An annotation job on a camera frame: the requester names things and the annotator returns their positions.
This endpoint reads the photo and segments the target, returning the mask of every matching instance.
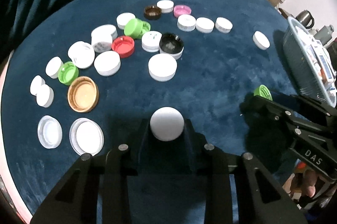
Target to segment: white bottle cap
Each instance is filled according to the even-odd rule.
[[[159,51],[160,39],[161,33],[158,31],[148,31],[142,36],[142,48],[149,53],[155,53]]]
[[[224,17],[218,17],[215,21],[215,28],[224,34],[227,34],[233,28],[233,24]]]
[[[169,81],[177,70],[177,61],[166,53],[154,55],[149,60],[149,74],[156,81]]]
[[[47,149],[53,149],[62,141],[62,128],[60,123],[51,116],[44,116],[37,126],[37,136],[41,145]]]
[[[213,31],[214,22],[206,17],[199,17],[195,25],[196,29],[204,34],[209,34]]]
[[[107,51],[96,57],[94,66],[101,76],[111,76],[121,67],[121,59],[117,52]]]
[[[94,48],[89,43],[83,42],[74,48],[71,61],[76,67],[80,69],[86,69],[91,66],[91,64],[94,62],[94,59]]]
[[[157,7],[161,8],[162,14],[167,14],[173,11],[174,3],[171,0],[160,0],[157,2]]]
[[[103,53],[111,50],[112,42],[112,36],[107,33],[96,33],[91,38],[91,46],[96,53]]]
[[[76,47],[79,46],[80,44],[84,43],[84,41],[77,41],[74,44],[72,44],[68,50],[68,56],[70,59],[73,58],[74,56],[74,51],[76,51]]]
[[[54,57],[48,62],[45,68],[45,72],[52,79],[56,79],[58,77],[59,70],[61,69],[62,65],[63,65],[62,60],[59,57]]]
[[[94,156],[101,151],[104,145],[102,129],[88,118],[79,118],[74,121],[70,127],[69,139],[72,148],[79,155],[90,153]]]
[[[115,39],[118,36],[116,27],[111,24],[106,24],[106,25],[102,25],[102,26],[95,28],[91,32],[91,37],[95,35],[101,35],[101,34],[109,34],[111,35],[112,39]]]
[[[177,26],[182,31],[193,31],[196,23],[195,17],[184,14],[178,17]]]
[[[164,107],[154,112],[150,120],[153,135],[161,141],[172,141],[184,130],[184,118],[174,108]]]
[[[261,50],[267,50],[270,46],[268,38],[260,31],[256,31],[254,33],[253,41],[256,44],[256,46],[259,47]]]
[[[48,108],[54,100],[54,91],[48,85],[43,84],[37,91],[36,103],[41,106]]]
[[[181,55],[183,54],[183,51],[184,51],[184,47],[183,49],[179,52],[179,53],[166,53],[164,52],[161,48],[159,48],[159,52],[160,53],[166,53],[166,54],[169,54],[170,56],[172,56],[175,60],[178,60]]]
[[[36,95],[38,89],[45,84],[44,79],[41,76],[36,76],[33,78],[32,83],[30,84],[30,93]]]
[[[117,26],[119,29],[124,30],[125,25],[131,20],[136,18],[136,16],[132,13],[123,13],[117,16]]]

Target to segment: kettle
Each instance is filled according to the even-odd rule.
[[[300,12],[297,17],[295,17],[306,29],[311,29],[314,26],[315,20],[308,10]]]

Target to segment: light blue basket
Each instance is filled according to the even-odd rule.
[[[318,78],[315,67],[302,45],[295,26],[309,35],[307,29],[293,17],[288,18],[289,27],[284,35],[283,49],[293,77],[302,95],[309,96],[336,106],[336,98],[331,99],[323,82]]]

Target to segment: round table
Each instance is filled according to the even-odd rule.
[[[295,93],[281,52],[288,23],[269,2],[172,0],[190,6],[195,18],[215,21],[226,17],[233,29],[228,34],[216,29],[210,34],[183,32],[177,28],[173,13],[163,14],[159,20],[150,21],[151,29],[176,33],[185,44],[173,79],[157,82],[150,77],[148,61],[154,53],[144,51],[141,41],[136,40],[135,52],[121,60],[115,75],[100,76],[93,65],[80,70],[80,76],[89,76],[97,84],[99,102],[90,113],[73,111],[67,101],[68,87],[45,74],[48,61],[55,56],[69,61],[70,45],[79,40],[90,43],[94,28],[116,25],[116,17],[123,12],[144,19],[144,7],[157,1],[74,0],[41,23],[14,52],[2,94],[2,133],[11,175],[31,213],[78,158],[69,141],[70,126],[77,118],[86,117],[100,125],[105,141],[99,154],[104,154],[124,143],[143,118],[150,118],[158,108],[173,107],[191,119],[195,131],[203,133],[209,143],[227,153],[241,154],[247,151],[249,139],[239,109],[245,96],[260,84],[285,94]],[[254,44],[255,31],[268,37],[269,49],[263,51]],[[36,75],[54,90],[49,108],[39,107],[36,97],[29,93]],[[63,139],[56,149],[45,149],[38,141],[37,125],[44,115],[56,118],[62,126]],[[262,144],[268,143],[277,140],[264,139]],[[280,154],[278,160],[276,170],[272,170],[275,177],[279,178],[277,172],[289,175],[294,162]],[[288,167],[280,168],[282,161]],[[133,223],[203,223],[205,180],[164,180],[129,179]]]

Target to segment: screw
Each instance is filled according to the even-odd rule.
[[[126,145],[126,144],[121,144],[121,145],[118,146],[118,149],[120,151],[126,151],[128,148],[129,148],[129,146]]]
[[[244,153],[243,158],[245,158],[246,160],[251,160],[253,159],[253,155],[251,153]]]
[[[89,158],[90,158],[90,154],[88,154],[88,153],[84,153],[84,154],[81,155],[81,159],[82,159],[83,161],[86,161],[86,160],[88,160]]]
[[[210,144],[210,143],[207,143],[207,144],[204,145],[204,148],[205,148],[205,150],[212,151],[212,150],[214,150],[214,145]]]
[[[295,133],[298,134],[298,135],[300,135],[300,134],[302,133],[301,130],[300,130],[299,128],[296,128],[294,131],[295,131]]]

